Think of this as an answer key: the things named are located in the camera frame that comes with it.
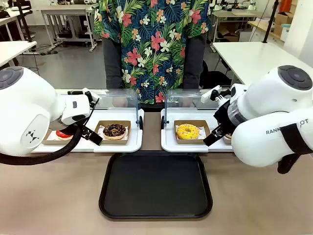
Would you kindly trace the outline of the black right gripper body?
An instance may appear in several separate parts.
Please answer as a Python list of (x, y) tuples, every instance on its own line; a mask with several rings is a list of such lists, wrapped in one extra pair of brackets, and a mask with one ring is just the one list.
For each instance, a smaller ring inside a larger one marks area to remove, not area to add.
[(223, 128), (236, 128), (239, 122), (230, 108), (230, 100), (221, 105), (214, 114), (214, 118)]

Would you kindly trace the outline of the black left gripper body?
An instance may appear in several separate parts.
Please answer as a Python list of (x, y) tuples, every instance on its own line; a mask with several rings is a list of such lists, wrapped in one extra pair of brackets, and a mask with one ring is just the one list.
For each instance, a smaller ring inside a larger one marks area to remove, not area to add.
[(49, 128), (52, 131), (60, 131), (64, 134), (76, 134), (82, 133), (83, 128), (83, 120), (77, 121), (70, 125), (65, 125), (64, 123), (61, 123), (59, 120), (55, 120), (49, 124)]

